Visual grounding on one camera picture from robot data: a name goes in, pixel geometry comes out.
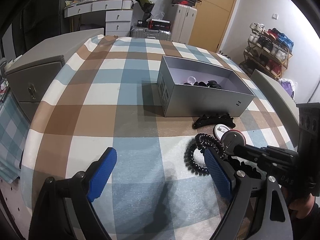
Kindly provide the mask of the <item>person's right hand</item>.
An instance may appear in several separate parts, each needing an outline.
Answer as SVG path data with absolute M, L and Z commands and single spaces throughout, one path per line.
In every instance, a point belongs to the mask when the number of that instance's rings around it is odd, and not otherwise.
M 308 217 L 319 217 L 319 205 L 316 203 L 316 197 L 309 194 L 308 197 L 297 199 L 289 205 L 289 210 L 298 219 Z

